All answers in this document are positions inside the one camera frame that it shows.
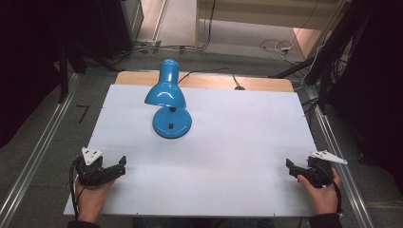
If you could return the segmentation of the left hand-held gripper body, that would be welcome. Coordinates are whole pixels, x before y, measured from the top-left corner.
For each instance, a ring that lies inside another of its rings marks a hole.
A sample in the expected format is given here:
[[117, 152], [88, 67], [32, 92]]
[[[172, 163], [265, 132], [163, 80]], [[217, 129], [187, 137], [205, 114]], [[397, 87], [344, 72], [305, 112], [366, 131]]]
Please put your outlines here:
[[104, 152], [97, 149], [82, 148], [82, 155], [75, 165], [79, 182], [84, 186], [101, 186], [119, 177], [119, 165], [103, 167]]

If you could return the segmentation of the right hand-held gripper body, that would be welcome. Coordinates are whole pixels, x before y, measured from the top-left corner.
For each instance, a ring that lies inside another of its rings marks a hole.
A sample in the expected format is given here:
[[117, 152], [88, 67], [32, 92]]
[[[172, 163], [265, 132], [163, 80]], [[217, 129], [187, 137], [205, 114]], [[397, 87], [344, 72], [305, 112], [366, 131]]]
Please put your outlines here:
[[315, 188], [327, 186], [334, 179], [332, 171], [332, 163], [347, 164], [345, 159], [342, 159], [326, 150], [311, 152], [308, 156], [307, 168], [297, 167], [296, 175], [302, 175]]

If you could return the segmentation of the blue desk lamp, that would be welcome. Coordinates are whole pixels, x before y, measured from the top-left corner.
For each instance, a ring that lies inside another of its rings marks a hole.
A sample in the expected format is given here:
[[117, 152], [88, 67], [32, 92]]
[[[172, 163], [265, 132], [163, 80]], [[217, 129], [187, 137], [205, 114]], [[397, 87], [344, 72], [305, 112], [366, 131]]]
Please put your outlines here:
[[144, 102], [157, 105], [152, 126], [155, 132], [166, 139], [178, 139], [191, 127], [192, 118], [186, 109], [186, 100], [180, 89], [179, 64], [172, 59], [163, 60], [160, 66], [158, 83], [151, 87]]

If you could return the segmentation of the person's left hand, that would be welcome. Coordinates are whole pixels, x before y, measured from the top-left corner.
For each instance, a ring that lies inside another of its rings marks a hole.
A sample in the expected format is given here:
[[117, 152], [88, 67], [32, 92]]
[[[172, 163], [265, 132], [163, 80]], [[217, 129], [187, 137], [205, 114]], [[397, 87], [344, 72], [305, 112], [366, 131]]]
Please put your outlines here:
[[96, 223], [101, 217], [103, 207], [109, 189], [114, 184], [114, 180], [109, 181], [101, 186], [88, 189], [75, 182], [75, 199], [78, 207], [78, 220], [90, 223]]

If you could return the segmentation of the person's right hand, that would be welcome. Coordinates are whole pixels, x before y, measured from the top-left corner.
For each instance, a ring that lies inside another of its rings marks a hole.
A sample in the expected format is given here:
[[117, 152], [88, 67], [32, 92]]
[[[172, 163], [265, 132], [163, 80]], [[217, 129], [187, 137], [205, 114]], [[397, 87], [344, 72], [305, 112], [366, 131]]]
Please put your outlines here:
[[297, 176], [298, 182], [310, 196], [316, 215], [332, 214], [337, 212], [338, 196], [336, 190], [340, 188], [341, 178], [333, 167], [334, 182], [324, 188], [315, 188], [302, 175]]

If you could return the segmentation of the black metal stand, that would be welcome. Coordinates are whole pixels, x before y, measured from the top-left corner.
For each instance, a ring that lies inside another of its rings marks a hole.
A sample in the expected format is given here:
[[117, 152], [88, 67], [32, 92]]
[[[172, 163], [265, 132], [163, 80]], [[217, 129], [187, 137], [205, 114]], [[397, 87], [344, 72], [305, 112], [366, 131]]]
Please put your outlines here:
[[61, 104], [68, 95], [68, 79], [67, 79], [67, 63], [70, 63], [75, 72], [85, 73], [87, 66], [84, 61], [84, 56], [94, 60], [102, 67], [115, 72], [120, 72], [118, 68], [108, 63], [102, 57], [96, 55], [85, 46], [66, 39], [58, 44], [58, 60], [59, 60], [59, 75], [60, 75], [60, 98], [58, 103]]

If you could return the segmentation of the dark curtain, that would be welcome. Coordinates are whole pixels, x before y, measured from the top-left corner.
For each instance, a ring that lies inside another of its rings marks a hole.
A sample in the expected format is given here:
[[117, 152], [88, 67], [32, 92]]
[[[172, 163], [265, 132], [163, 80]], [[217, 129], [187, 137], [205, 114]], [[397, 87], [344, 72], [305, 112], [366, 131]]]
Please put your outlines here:
[[327, 99], [360, 135], [360, 152], [403, 194], [403, 0], [364, 4], [372, 14]]
[[0, 148], [60, 86], [61, 41], [75, 41], [108, 63], [130, 50], [123, 2], [0, 0]]

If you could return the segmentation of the black tripod legs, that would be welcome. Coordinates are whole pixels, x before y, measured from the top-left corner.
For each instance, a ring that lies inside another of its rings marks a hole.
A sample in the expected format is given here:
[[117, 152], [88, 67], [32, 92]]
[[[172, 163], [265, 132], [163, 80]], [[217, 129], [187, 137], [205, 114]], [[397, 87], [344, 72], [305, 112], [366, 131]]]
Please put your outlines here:
[[328, 41], [317, 48], [314, 57], [274, 75], [273, 79], [283, 79], [292, 73], [309, 67], [309, 72], [304, 76], [302, 83], [307, 88], [310, 88], [317, 81], [320, 81], [317, 106], [324, 110], [326, 93], [331, 82], [334, 64], [349, 42], [354, 38], [358, 38], [362, 33], [371, 15], [373, 1], [353, 0]]

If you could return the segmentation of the grey power strip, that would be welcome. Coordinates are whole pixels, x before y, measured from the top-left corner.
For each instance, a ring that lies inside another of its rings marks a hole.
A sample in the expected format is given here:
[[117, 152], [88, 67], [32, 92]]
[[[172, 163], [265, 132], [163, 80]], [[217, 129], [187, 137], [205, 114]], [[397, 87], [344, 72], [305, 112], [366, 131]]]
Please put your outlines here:
[[159, 51], [162, 41], [138, 41], [135, 43], [134, 52], [143, 54], [155, 54]]

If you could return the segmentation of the light wooden cabinet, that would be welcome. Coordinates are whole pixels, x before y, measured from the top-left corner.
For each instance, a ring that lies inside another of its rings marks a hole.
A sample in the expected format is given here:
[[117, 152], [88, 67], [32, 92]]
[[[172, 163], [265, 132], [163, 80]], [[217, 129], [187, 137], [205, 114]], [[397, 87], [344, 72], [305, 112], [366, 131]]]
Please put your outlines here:
[[196, 0], [197, 19], [293, 28], [305, 58], [336, 28], [352, 0]]

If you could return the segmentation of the aluminium floor rail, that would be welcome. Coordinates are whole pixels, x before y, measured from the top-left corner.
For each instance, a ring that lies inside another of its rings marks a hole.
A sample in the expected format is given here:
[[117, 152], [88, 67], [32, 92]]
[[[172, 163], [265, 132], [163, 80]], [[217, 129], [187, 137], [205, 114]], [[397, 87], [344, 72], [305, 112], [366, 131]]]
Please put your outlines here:
[[[317, 104], [314, 108], [314, 116], [320, 127], [320, 133], [326, 142], [326, 148], [332, 154], [345, 159], [346, 156], [339, 145], [339, 140], [336, 137], [334, 128], [331, 125], [329, 115], [325, 114]], [[375, 228], [372, 217], [365, 205], [364, 199], [355, 183], [352, 171], [350, 169], [351, 163], [341, 164], [336, 163], [335, 167], [342, 180], [343, 191], [343, 218], [347, 216], [354, 216], [358, 228]]]
[[24, 163], [22, 171], [19, 173], [15, 183], [11, 186], [3, 203], [0, 203], [0, 228], [8, 228], [12, 217], [14, 216], [22, 198], [26, 194], [29, 184], [39, 167], [40, 162], [44, 158], [48, 147], [56, 133], [61, 121], [63, 120], [67, 109], [75, 95], [77, 85], [82, 79], [81, 73], [73, 73], [67, 85], [70, 87], [70, 92], [65, 99], [55, 106], [47, 125], [41, 133], [40, 138], [35, 143], [35, 146], [30, 150], [29, 157]]

